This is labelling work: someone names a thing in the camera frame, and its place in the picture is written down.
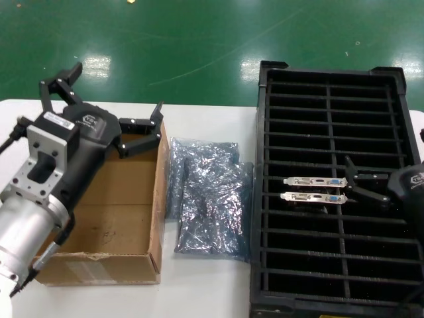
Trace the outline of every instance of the white table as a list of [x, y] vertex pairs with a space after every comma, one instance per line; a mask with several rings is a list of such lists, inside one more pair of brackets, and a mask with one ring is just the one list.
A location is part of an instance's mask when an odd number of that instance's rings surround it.
[[[153, 109], [148, 104], [94, 104], [118, 117], [148, 117]], [[59, 111], [63, 103], [54, 102], [54, 105]], [[7, 138], [18, 116], [35, 119], [40, 111], [40, 101], [0, 102], [0, 142]], [[238, 142], [241, 160], [254, 162], [255, 108], [165, 105], [163, 114], [168, 137]], [[411, 117], [420, 155], [424, 158], [424, 145], [419, 138], [424, 114], [412, 111]], [[25, 140], [0, 156], [0, 189], [27, 156]], [[247, 318], [250, 266], [230, 260], [176, 255], [176, 235], [176, 224], [167, 223], [160, 285], [47, 288], [33, 282], [13, 298], [13, 317]]]

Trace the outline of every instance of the robotic arm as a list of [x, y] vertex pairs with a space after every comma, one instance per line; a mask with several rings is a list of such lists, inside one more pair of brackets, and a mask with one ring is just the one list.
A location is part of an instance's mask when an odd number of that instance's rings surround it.
[[[72, 90], [82, 64], [40, 82], [43, 112], [32, 122], [17, 121], [0, 153], [21, 137], [28, 139], [29, 157], [0, 193], [0, 296], [21, 291], [43, 269], [75, 226], [74, 208], [106, 159], [117, 150], [126, 158], [156, 148], [161, 139], [162, 103], [149, 119], [118, 119], [84, 103]], [[67, 104], [53, 111], [50, 95]], [[122, 134], [142, 134], [123, 144]], [[40, 258], [32, 260], [48, 235], [58, 234]]]
[[[402, 207], [402, 217], [414, 230], [424, 247], [424, 164], [407, 166], [387, 174], [359, 174], [349, 156], [346, 156], [346, 193], [359, 202], [377, 204], [382, 210], [391, 205]], [[361, 180], [388, 181], [388, 195], [382, 195], [357, 186]]]

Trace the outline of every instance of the black plastic tray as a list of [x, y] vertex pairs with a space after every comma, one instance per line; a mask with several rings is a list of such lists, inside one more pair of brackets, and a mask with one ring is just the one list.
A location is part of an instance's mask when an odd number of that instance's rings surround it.
[[[343, 178], [347, 154], [362, 173], [420, 163], [403, 70], [262, 62], [259, 86], [251, 316], [389, 317], [423, 281], [423, 253], [401, 211], [346, 203], [325, 214], [279, 195], [295, 191], [286, 177]], [[419, 304], [408, 308], [422, 317]]]

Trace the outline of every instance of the label sticker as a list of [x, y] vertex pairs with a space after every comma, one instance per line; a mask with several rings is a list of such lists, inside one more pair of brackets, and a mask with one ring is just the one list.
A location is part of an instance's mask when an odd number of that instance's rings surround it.
[[72, 130], [75, 127], [75, 124], [71, 121], [67, 121], [65, 118], [61, 118], [61, 116], [57, 116], [51, 112], [46, 112], [43, 116], [48, 121], [51, 121], [59, 126], [62, 126], [66, 129]]
[[417, 186], [421, 186], [424, 184], [424, 173], [419, 172], [416, 176], [411, 177], [411, 190], [416, 188]]

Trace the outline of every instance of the open cardboard box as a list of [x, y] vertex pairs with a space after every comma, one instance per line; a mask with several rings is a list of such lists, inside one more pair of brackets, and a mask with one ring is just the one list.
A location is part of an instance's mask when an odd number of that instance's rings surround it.
[[106, 161], [74, 211], [74, 231], [37, 276], [40, 283], [160, 282], [169, 154], [164, 125], [161, 131], [157, 149], [124, 160], [113, 154]]

